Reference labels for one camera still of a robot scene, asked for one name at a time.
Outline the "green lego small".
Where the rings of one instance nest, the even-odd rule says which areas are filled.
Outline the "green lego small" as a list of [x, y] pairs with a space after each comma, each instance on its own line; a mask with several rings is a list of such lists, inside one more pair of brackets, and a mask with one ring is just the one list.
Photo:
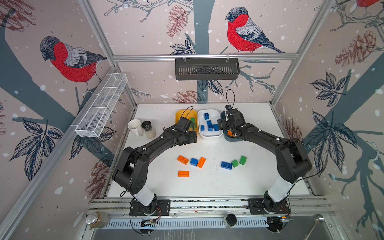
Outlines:
[[232, 161], [233, 168], [236, 168], [239, 165], [239, 162], [237, 160]]

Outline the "blue lego front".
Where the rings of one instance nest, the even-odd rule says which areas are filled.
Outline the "blue lego front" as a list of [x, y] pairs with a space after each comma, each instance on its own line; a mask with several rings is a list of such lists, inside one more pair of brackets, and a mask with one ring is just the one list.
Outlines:
[[233, 167], [233, 165], [231, 163], [221, 162], [221, 168], [223, 168], [223, 169], [231, 170], [232, 167]]

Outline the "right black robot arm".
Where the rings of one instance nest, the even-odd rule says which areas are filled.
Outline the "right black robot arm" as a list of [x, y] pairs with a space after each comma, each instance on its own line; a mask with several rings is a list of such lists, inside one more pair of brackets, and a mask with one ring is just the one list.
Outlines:
[[226, 105], [219, 129], [230, 132], [233, 138], [259, 145], [276, 156], [278, 176], [264, 194], [266, 209], [282, 204], [294, 184], [312, 169], [305, 146], [299, 139], [279, 138], [262, 131], [246, 123], [243, 114], [231, 105]]

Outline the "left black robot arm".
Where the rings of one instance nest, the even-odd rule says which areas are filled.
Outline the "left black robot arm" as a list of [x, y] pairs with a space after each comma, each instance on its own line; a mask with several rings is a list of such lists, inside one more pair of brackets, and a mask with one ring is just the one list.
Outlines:
[[197, 133], [189, 131], [193, 125], [191, 120], [181, 117], [177, 124], [164, 129], [159, 137], [135, 149], [127, 147], [120, 156], [112, 179], [147, 212], [154, 212], [157, 206], [156, 194], [146, 185], [150, 163], [170, 148], [196, 143]]

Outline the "dark teal plastic bin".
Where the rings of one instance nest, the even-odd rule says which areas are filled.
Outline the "dark teal plastic bin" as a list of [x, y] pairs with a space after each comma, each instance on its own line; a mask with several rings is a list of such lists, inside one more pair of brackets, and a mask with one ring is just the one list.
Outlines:
[[[221, 112], [221, 120], [224, 121], [226, 118], [226, 114], [225, 114], [225, 111]], [[224, 138], [228, 141], [228, 142], [241, 142], [242, 139], [237, 139], [237, 138], [234, 138], [232, 136], [229, 136], [228, 135], [228, 131], [224, 130], [223, 131], [224, 133]]]

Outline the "yellow plastic bin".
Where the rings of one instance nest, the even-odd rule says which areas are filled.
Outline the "yellow plastic bin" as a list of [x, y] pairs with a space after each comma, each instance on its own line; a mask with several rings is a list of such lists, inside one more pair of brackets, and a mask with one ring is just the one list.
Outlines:
[[198, 124], [198, 113], [195, 110], [187, 109], [187, 110], [179, 110], [175, 115], [175, 124], [177, 124], [181, 117], [184, 117], [188, 120], [191, 118], [196, 119], [196, 127], [189, 129], [189, 132], [195, 131], [197, 134], [199, 133], [199, 124]]

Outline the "white plastic bin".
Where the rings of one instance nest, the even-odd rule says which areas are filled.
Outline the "white plastic bin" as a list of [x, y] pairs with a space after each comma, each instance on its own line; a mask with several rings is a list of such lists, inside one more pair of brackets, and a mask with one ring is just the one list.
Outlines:
[[[204, 119], [204, 113], [208, 113], [210, 118], [208, 120]], [[199, 134], [203, 140], [216, 140], [219, 139], [224, 133], [223, 130], [214, 131], [214, 125], [218, 124], [218, 120], [221, 118], [220, 113], [215, 109], [204, 109], [198, 112], [198, 124], [199, 124]], [[213, 126], [208, 127], [207, 121], [211, 121]], [[201, 132], [201, 125], [205, 126], [205, 131]]]

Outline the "glass grinder black cap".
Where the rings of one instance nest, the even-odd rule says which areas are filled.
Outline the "glass grinder black cap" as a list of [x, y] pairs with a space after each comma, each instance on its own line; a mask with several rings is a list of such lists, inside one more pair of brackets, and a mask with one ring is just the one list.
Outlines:
[[150, 121], [144, 121], [142, 123], [142, 128], [145, 132], [145, 135], [148, 139], [153, 139], [156, 136], [156, 132], [152, 127], [152, 123]]

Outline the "white ceramic mug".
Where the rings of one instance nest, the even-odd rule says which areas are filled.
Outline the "white ceramic mug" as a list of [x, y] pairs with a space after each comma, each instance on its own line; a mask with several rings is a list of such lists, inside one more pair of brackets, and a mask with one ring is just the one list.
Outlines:
[[141, 137], [144, 134], [142, 123], [138, 119], [133, 119], [128, 123], [128, 128], [135, 137]]

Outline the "black round knob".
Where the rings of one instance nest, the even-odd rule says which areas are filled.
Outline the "black round knob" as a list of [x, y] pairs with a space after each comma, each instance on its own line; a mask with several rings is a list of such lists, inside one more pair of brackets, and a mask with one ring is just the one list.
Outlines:
[[224, 218], [226, 225], [231, 228], [237, 224], [237, 217], [234, 214], [227, 214]]

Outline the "glass jar metal lid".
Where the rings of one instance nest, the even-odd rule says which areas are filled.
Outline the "glass jar metal lid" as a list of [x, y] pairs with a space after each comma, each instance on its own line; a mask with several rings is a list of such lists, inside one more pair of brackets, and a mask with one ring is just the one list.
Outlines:
[[91, 213], [86, 217], [86, 224], [91, 229], [102, 229], [110, 223], [110, 217], [108, 213], [97, 211]]

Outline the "metal ladle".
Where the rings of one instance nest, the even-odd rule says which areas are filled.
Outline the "metal ladle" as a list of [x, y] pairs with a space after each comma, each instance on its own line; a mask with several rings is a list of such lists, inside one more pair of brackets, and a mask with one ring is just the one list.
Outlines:
[[315, 229], [315, 227], [321, 223], [323, 223], [325, 221], [324, 217], [321, 215], [321, 214], [316, 214], [313, 216], [313, 220], [314, 220], [314, 223], [313, 223], [313, 226], [311, 227], [311, 229], [308, 231], [308, 233], [305, 235], [305, 237], [303, 238], [303, 240], [308, 240], [311, 233], [313, 232], [313, 230]]

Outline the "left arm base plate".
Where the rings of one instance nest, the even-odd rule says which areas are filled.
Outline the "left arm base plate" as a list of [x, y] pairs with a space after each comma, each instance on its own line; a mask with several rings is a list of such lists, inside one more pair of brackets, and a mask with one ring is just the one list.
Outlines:
[[170, 214], [170, 208], [170, 200], [158, 200], [157, 196], [155, 196], [155, 198], [148, 206], [145, 206], [141, 204], [138, 200], [133, 199], [130, 203], [130, 216], [168, 216]]

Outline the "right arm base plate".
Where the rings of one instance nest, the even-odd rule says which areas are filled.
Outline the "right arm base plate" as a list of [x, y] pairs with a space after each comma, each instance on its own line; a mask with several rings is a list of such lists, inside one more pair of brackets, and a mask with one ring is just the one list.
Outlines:
[[251, 215], [290, 215], [291, 209], [287, 198], [276, 203], [269, 197], [248, 199]]

